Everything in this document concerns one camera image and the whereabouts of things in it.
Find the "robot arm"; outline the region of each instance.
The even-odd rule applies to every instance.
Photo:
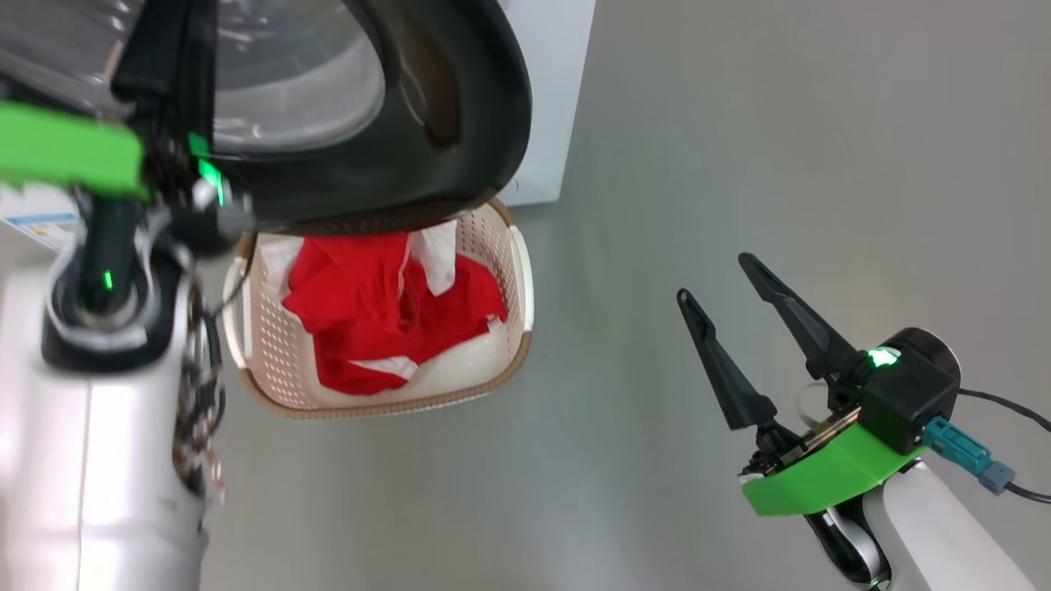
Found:
[[[205,495],[173,462],[193,335],[192,283],[181,281],[170,346],[157,362],[119,374],[58,370],[40,354],[50,282],[46,267],[7,278],[0,311],[0,413],[8,462],[9,589],[189,591],[207,542]]]
[[[948,487],[919,458],[930,446],[995,493],[1013,471],[991,461],[947,421],[960,364],[933,334],[907,328],[859,351],[751,254],[739,258],[828,384],[830,416],[797,435],[775,420],[716,340],[715,325],[685,289],[678,303],[731,429],[755,426],[758,451],[742,492],[759,515],[802,515],[829,561],[857,589],[1034,590]]]

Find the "red clothing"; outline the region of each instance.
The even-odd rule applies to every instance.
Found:
[[[409,257],[409,235],[308,238],[288,278],[285,307],[314,335],[322,385],[348,394],[404,386],[404,375],[354,365],[405,356],[423,364],[507,320],[496,279],[456,257],[456,282],[435,297]]]

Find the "cable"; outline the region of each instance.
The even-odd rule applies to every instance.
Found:
[[[1004,490],[1013,492],[1014,494],[1017,494],[1018,496],[1026,498],[1028,501],[1032,501],[1033,503],[1044,503],[1045,505],[1051,505],[1051,495],[1033,492],[1028,488],[1023,488],[1014,483],[1007,483],[1007,486],[1004,487]]]
[[[223,347],[219,343],[219,327],[215,323],[215,317],[214,315],[205,317],[204,326],[205,326],[205,331],[208,335],[208,358],[209,358],[208,365],[210,366],[209,369],[218,378],[219,371],[223,367]],[[215,423],[214,426],[212,427],[212,430],[214,431],[219,429],[219,425],[223,422],[223,416],[226,414],[226,387],[223,386],[222,384],[217,383],[212,385],[212,388],[214,388],[214,394],[215,394],[215,401],[214,401]]]
[[[1021,404],[1018,404],[1016,402],[1011,402],[1011,401],[1009,401],[1007,399],[1002,399],[1002,398],[1000,398],[997,395],[994,395],[994,394],[989,394],[989,393],[986,393],[986,392],[980,392],[977,390],[967,390],[967,389],[964,389],[964,388],[960,389],[960,393],[963,394],[963,395],[965,395],[965,396],[973,396],[975,399],[982,399],[982,400],[994,402],[994,403],[996,403],[996,404],[998,404],[1001,406],[1005,406],[1007,408],[1010,408],[1011,410],[1017,412],[1018,414],[1021,414],[1021,415],[1023,415],[1023,416],[1025,416],[1027,419],[1032,419],[1033,421],[1036,422],[1037,425],[1039,425],[1040,427],[1044,427],[1045,430],[1051,432],[1051,421],[1048,421],[1047,419],[1040,416],[1035,411],[1030,410],[1030,409],[1022,406]]]
[[[1021,414],[1021,415],[1023,415],[1023,416],[1025,416],[1027,419],[1033,420],[1037,425],[1039,425],[1040,427],[1044,427],[1045,430],[1047,430],[1048,432],[1051,432],[1051,421],[1048,421],[1047,419],[1045,419],[1044,416],[1042,416],[1036,411],[1034,411],[1032,409],[1029,409],[1029,408],[1026,408],[1025,406],[1022,406],[1021,404],[1018,404],[1016,402],[1011,402],[1011,401],[1009,401],[1007,399],[997,396],[995,394],[990,394],[988,392],[982,392],[982,391],[978,391],[978,390],[968,390],[966,388],[961,388],[960,389],[960,393],[963,394],[963,395],[965,395],[965,396],[971,396],[971,398],[982,399],[982,400],[989,401],[989,402],[994,402],[994,403],[996,403],[996,404],[998,404],[1001,406],[1010,408],[1011,410],[1017,412],[1018,414]],[[1042,492],[1034,492],[1034,491],[1029,490],[1029,489],[1027,489],[1025,487],[1021,487],[1021,486],[1018,486],[1018,485],[1016,485],[1014,483],[1007,483],[1004,486],[1004,490],[1007,490],[1007,491],[1011,492],[1012,494],[1016,494],[1016,495],[1018,495],[1018,496],[1021,496],[1021,497],[1023,497],[1025,500],[1032,501],[1034,503],[1043,503],[1043,504],[1046,504],[1046,505],[1051,505],[1051,494],[1044,494]]]
[[[255,245],[259,242],[259,232],[251,233],[251,237],[248,239],[248,259],[245,260],[245,270],[241,274],[241,279],[238,280],[236,285],[233,286],[233,289],[230,291],[230,294],[226,297],[226,300],[223,300],[222,304],[208,312],[208,315],[213,319],[218,319],[223,313],[223,310],[233,302],[239,293],[241,293],[241,289],[245,286],[245,281],[248,280],[248,273],[252,270],[252,263],[255,262]]]
[[[803,424],[806,425],[807,429],[812,429],[817,427],[821,423],[821,421],[807,414],[806,410],[803,408],[803,394],[806,393],[806,391],[809,390],[810,388],[818,388],[824,385],[825,385],[824,382],[810,382],[809,384],[800,388],[799,392],[796,393],[796,414],[799,415],[800,421],[802,421]]]

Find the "washing machine door glass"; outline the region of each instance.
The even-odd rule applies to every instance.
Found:
[[[0,72],[104,119],[109,78],[143,0],[3,0]],[[343,142],[383,106],[376,50],[342,0],[220,0],[217,149],[292,152]]]

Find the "laundry basket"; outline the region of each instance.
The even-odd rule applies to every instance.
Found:
[[[287,237],[260,235],[259,246]],[[249,241],[243,239],[226,273],[224,299],[244,273]],[[502,386],[529,354],[533,330],[533,270],[514,219],[493,200],[459,222],[456,250],[489,266],[500,287],[508,321],[419,366],[408,384],[370,396],[322,386],[313,337],[265,287],[266,265],[252,265],[223,323],[230,356],[248,390],[270,410],[293,419],[375,416],[467,402]]]

